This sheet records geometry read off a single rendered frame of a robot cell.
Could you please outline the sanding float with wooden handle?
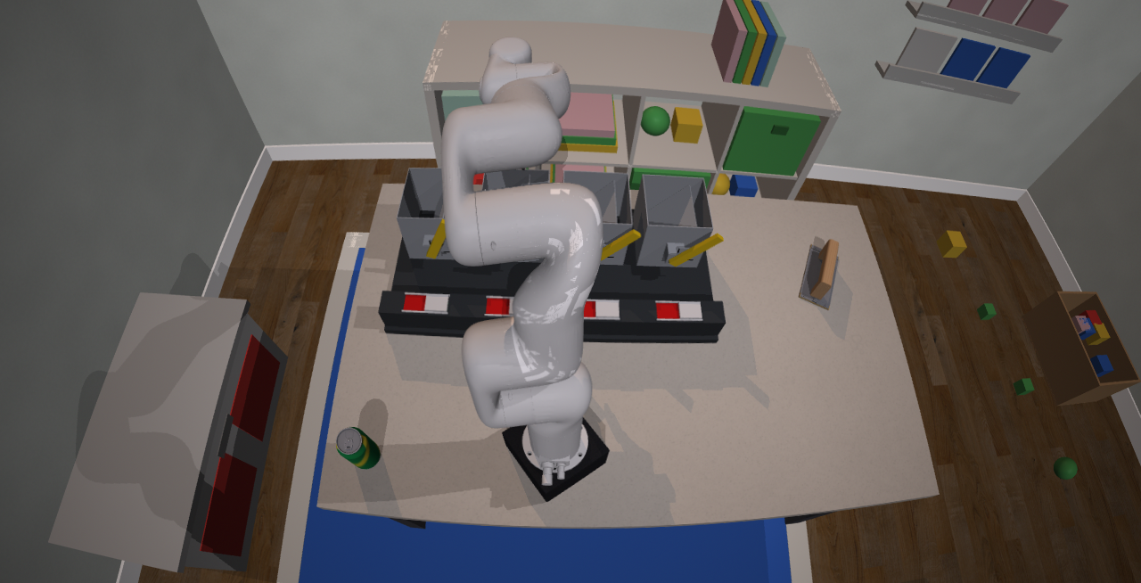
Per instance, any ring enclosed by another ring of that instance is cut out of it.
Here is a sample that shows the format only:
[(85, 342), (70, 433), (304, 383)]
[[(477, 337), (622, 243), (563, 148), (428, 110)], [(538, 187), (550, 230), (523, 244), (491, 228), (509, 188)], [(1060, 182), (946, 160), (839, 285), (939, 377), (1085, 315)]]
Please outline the sanding float with wooden handle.
[(827, 310), (830, 310), (837, 270), (837, 249), (839, 243), (834, 238), (828, 238), (823, 249), (812, 244), (810, 245), (800, 291), (800, 298), (804, 299), (804, 301), (817, 303), (817, 306)]

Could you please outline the green drink can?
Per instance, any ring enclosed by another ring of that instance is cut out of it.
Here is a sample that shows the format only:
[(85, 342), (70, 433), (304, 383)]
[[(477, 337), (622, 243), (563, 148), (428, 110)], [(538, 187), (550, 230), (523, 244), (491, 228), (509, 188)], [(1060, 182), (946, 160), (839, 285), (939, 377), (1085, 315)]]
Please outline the green drink can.
[(337, 450), (340, 456), (361, 469), (373, 468), (382, 456), (377, 442), (371, 440), (367, 434), (356, 426), (345, 428), (337, 434)]

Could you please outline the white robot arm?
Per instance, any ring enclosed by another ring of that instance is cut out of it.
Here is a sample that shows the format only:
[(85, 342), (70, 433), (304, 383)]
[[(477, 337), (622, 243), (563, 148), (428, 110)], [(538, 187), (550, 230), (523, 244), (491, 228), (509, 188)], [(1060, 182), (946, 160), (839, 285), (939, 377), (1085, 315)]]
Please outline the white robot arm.
[(474, 192), (474, 176), (541, 165), (560, 148), (570, 82), (560, 64), (529, 62), (527, 40), (489, 46), (482, 105), (451, 111), (443, 127), (443, 207), (459, 265), (543, 259), (513, 295), (513, 316), (468, 327), (462, 366), (482, 423), (526, 426), (525, 456), (550, 486), (553, 472), (565, 479), (586, 456), (581, 419), (592, 380), (581, 358), (586, 298), (602, 262), (602, 208), (576, 184)]

